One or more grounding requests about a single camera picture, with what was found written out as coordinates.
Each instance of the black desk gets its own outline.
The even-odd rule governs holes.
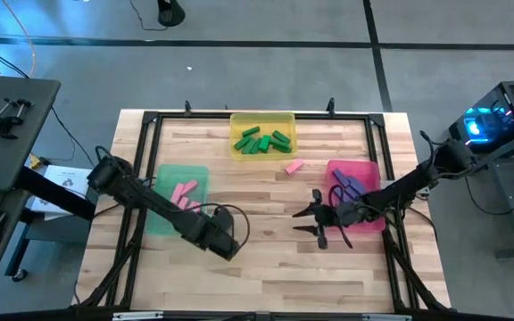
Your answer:
[[[23,208],[32,194],[77,216],[92,220],[95,206],[91,202],[23,166],[51,110],[60,85],[55,80],[0,77],[0,109],[4,106],[4,98],[14,101],[25,99],[35,104],[21,114],[23,124],[12,129],[18,139],[6,140],[0,137],[0,203],[8,214],[3,241],[0,243],[0,260],[17,222],[25,219],[21,217]],[[16,112],[16,109],[9,108],[6,114],[14,115]]]

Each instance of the yellow bin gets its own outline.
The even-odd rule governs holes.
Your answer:
[[[296,129],[294,125],[294,114],[292,112],[235,113],[230,117],[230,124],[229,148],[231,149],[231,157],[236,161],[290,160],[296,155]],[[234,145],[243,138],[242,133],[256,126],[259,126],[260,131],[251,135],[251,137],[257,139],[265,135],[272,136],[273,132],[278,130],[291,140],[291,152],[285,153],[278,151],[271,145],[267,153],[242,154],[241,151],[243,149],[239,151],[236,150]]]

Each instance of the pink bin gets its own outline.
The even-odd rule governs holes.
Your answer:
[[[343,174],[348,177],[355,177],[366,187],[366,192],[373,192],[380,189],[380,170],[378,164],[373,161],[359,161],[359,160],[330,160],[327,164],[327,171],[325,172],[325,188],[322,193],[323,203],[328,204],[328,195],[330,187],[338,185],[338,181],[332,174],[333,170],[339,169]],[[333,197],[333,204],[337,205],[339,200]],[[384,218],[379,218],[374,222],[362,222],[348,226],[345,231],[347,233],[374,233],[384,230],[386,223]],[[330,227],[327,230],[329,233],[340,233],[337,227]]]

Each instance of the desk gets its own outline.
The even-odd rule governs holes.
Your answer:
[[[130,162],[134,160],[143,113],[121,111],[112,154]],[[408,118],[405,113],[386,113],[384,118],[395,175],[401,177],[417,165]],[[353,250],[346,247],[340,235],[329,235],[328,250],[321,251],[313,236],[292,229],[307,218],[290,217],[308,205],[313,188],[322,186],[328,160],[369,159],[364,126],[358,121],[297,120],[296,130],[297,157],[304,159],[305,165],[287,177],[283,168],[290,160],[232,160],[228,119],[163,121],[156,168],[162,163],[207,166],[208,201],[242,208],[251,221],[251,236],[247,245],[226,262],[179,238],[144,234],[132,309],[393,311],[381,234],[349,236]],[[149,134],[142,176],[152,130]],[[383,166],[380,168],[381,176],[385,177]],[[112,199],[103,196],[96,210],[113,204]],[[424,202],[417,200],[413,207],[429,215]],[[119,207],[105,212],[92,223],[77,286],[82,300],[100,283],[112,264],[122,211]],[[245,225],[237,216],[236,222],[235,235],[242,238]],[[409,211],[404,223],[414,269],[436,298],[449,306],[431,226]],[[136,213],[131,230],[135,224]],[[116,303],[123,294],[127,271],[128,264],[121,273]],[[407,301],[403,273],[399,272],[398,276],[402,297]]]
[[[32,107],[22,112],[22,124],[12,128],[11,133],[16,135],[17,139],[0,137],[0,204],[1,209],[7,212],[0,243],[0,260],[31,194],[75,215],[83,216],[88,220],[92,219],[94,210],[92,203],[23,166],[53,106],[60,85],[56,80],[0,77],[0,110],[5,105],[4,98],[14,101],[25,99],[33,103]],[[17,112],[13,107],[9,107],[1,116],[14,116]],[[22,253],[28,244],[23,240],[22,236],[10,264],[12,268],[7,269],[7,275],[14,275],[17,271]]]

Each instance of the butcher block tabletop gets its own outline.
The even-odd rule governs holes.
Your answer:
[[[112,154],[132,162],[145,110],[122,110]],[[417,165],[405,113],[384,113],[385,128],[399,178]],[[178,236],[144,233],[137,266],[132,309],[188,311],[392,312],[393,304],[380,233],[348,234],[349,249],[339,233],[328,233],[328,249],[319,250],[313,235],[293,226],[313,217],[291,218],[321,188],[329,160],[369,161],[364,124],[355,120],[297,120],[297,158],[304,165],[292,176],[291,160],[235,161],[229,149],[229,119],[165,119],[157,153],[162,164],[205,166],[209,170],[208,202],[235,205],[247,214],[251,233],[246,246],[230,261],[200,251]],[[145,175],[153,130],[145,144],[140,176]],[[380,176],[386,179],[379,137],[374,130]],[[96,211],[115,205],[102,196]],[[429,216],[426,202],[412,207]],[[112,265],[123,208],[106,211],[92,222],[80,268],[77,293],[84,300]],[[239,213],[235,237],[247,227]],[[134,229],[134,211],[129,234]],[[450,305],[433,228],[411,210],[404,220],[411,262],[428,289]],[[128,262],[120,274],[116,303],[124,292]],[[404,302],[405,278],[398,277]]]

